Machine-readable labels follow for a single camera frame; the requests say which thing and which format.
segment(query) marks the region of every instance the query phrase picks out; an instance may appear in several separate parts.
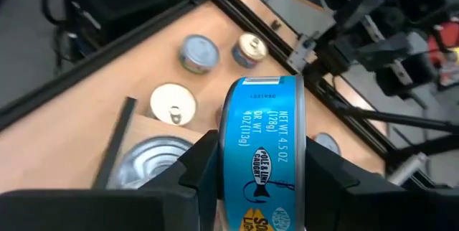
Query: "metal can lid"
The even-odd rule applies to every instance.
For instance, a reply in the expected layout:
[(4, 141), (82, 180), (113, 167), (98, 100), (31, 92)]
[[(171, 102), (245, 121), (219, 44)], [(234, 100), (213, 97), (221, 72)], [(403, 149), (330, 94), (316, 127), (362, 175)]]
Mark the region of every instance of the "metal can lid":
[(192, 120), (196, 113), (197, 102), (191, 91), (184, 86), (166, 83), (153, 91), (150, 106), (158, 120), (183, 126)]
[(214, 67), (219, 61), (217, 46), (207, 37), (192, 34), (185, 38), (183, 56), (202, 67)]
[(135, 145), (121, 159), (110, 185), (116, 189), (138, 189), (169, 168), (191, 147), (173, 136), (158, 136)]
[(335, 139), (327, 133), (319, 133), (314, 138), (314, 141), (321, 144), (322, 146), (330, 149), (338, 155), (341, 155), (341, 150), (339, 149), (338, 143)]
[(242, 52), (252, 60), (262, 60), (268, 55), (268, 47), (252, 33), (244, 33), (239, 37), (239, 46)]

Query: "silver can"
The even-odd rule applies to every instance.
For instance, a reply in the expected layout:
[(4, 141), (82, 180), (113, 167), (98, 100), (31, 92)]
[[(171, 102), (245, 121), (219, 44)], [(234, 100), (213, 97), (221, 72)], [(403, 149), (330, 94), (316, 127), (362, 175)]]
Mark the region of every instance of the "silver can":
[(220, 132), (227, 230), (304, 230), (303, 77), (244, 77), (229, 89)]
[(232, 55), (239, 65), (251, 69), (266, 58), (268, 47), (255, 34), (244, 33), (232, 48)]
[(175, 126), (189, 123), (196, 109), (197, 102), (191, 91), (176, 83), (158, 86), (150, 97), (151, 116)]
[(322, 146), (328, 148), (329, 150), (335, 152), (338, 155), (341, 155), (341, 149), (339, 149), (338, 143), (335, 139), (328, 133), (319, 133), (314, 136), (313, 140)]
[(109, 189), (138, 189), (169, 168), (191, 143), (173, 136), (158, 136), (135, 145), (120, 160)]
[(196, 74), (204, 74), (217, 66), (219, 50), (209, 38), (193, 34), (184, 40), (180, 61), (187, 70)]

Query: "metal bar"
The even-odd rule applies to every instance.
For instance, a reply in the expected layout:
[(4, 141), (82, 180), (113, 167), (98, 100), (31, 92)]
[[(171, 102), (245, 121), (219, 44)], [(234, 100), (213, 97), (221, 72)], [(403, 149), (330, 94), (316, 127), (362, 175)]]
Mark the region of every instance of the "metal bar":
[(404, 184), (416, 171), (425, 165), (429, 158), (424, 153), (411, 156), (388, 179), (397, 186)]
[(430, 156), (456, 149), (459, 149), (459, 135), (443, 136), (434, 140), (415, 144), (414, 146), (399, 149), (396, 153), (388, 156), (387, 163), (398, 164), (413, 154), (424, 153)]
[(335, 114), (344, 124), (347, 125), (369, 148), (375, 151), (382, 159), (386, 155), (397, 150), (397, 147), (368, 120), (354, 118), (340, 113), (336, 103), (352, 106), (340, 93), (338, 93), (326, 80), (322, 79), (317, 83), (307, 80), (305, 86), (311, 91), (332, 113)]
[(338, 105), (337, 107), (341, 113), (347, 116), (383, 121), (386, 123), (398, 123), (406, 126), (428, 128), (437, 131), (447, 131), (459, 134), (459, 126), (447, 121), (438, 121), (408, 115), (398, 115), (395, 113), (383, 113), (372, 110), (364, 110), (354, 106), (346, 107)]
[(406, 135), (404, 135), (401, 131), (399, 131), (399, 129), (397, 129), (397, 128), (394, 127), (393, 130), (394, 130), (394, 132), (395, 132), (398, 136), (400, 136), (400, 138), (401, 138), (404, 142), (406, 142), (406, 143), (407, 143), (408, 145), (410, 145), (410, 146), (413, 146), (413, 143), (408, 139), (408, 137), (406, 137)]
[(93, 189), (106, 189), (110, 174), (115, 166), (116, 156), (123, 143), (124, 134), (128, 130), (134, 109), (136, 108), (136, 103), (136, 99), (126, 98), (107, 150), (105, 150), (104, 159), (100, 163), (98, 175), (94, 179)]

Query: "blue tuna can label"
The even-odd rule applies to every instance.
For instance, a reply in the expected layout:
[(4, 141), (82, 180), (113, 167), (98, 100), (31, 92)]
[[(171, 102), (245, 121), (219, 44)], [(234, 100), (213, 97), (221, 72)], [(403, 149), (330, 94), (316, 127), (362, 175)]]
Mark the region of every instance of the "blue tuna can label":
[(244, 54), (242, 53), (241, 49), (239, 48), (239, 45), (236, 44), (232, 48), (231, 52), (232, 52), (232, 56), (234, 57), (235, 61), (239, 65), (241, 65), (241, 66), (243, 66), (243, 67), (245, 67), (247, 69), (252, 69), (257, 65), (256, 62), (253, 62), (253, 61), (251, 61), (250, 59), (248, 59), (248, 58), (246, 58), (244, 56)]
[(301, 76), (233, 84), (220, 127), (227, 230), (304, 230), (304, 110)]
[(204, 74), (218, 64), (219, 50), (209, 38), (192, 34), (184, 40), (180, 61), (187, 70)]

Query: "wooden table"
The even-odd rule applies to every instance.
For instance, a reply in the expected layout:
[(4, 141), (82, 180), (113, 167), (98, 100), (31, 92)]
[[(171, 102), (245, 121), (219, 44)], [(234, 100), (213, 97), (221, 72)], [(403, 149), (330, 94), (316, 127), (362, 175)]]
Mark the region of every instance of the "wooden table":
[[(260, 0), (242, 1), (267, 23), (277, 19)], [(165, 134), (195, 142), (217, 128), (214, 112), (237, 78), (288, 74), (272, 58), (253, 70), (240, 67), (230, 49), (241, 33), (224, 12), (207, 2), (17, 121), (0, 133), (0, 192), (90, 187), (126, 96), (138, 99), (132, 144)], [(207, 75), (192, 74), (179, 63), (177, 51), (189, 34), (203, 34), (219, 48), (221, 61)], [(296, 36), (286, 26), (278, 34), (295, 44)], [(198, 101), (197, 114), (186, 128), (141, 116), (153, 89), (167, 82), (188, 87)], [(338, 89), (351, 98), (357, 95), (345, 84)], [(349, 161), (369, 171), (384, 171), (384, 162), (308, 91), (306, 102), (309, 136), (330, 133)]]

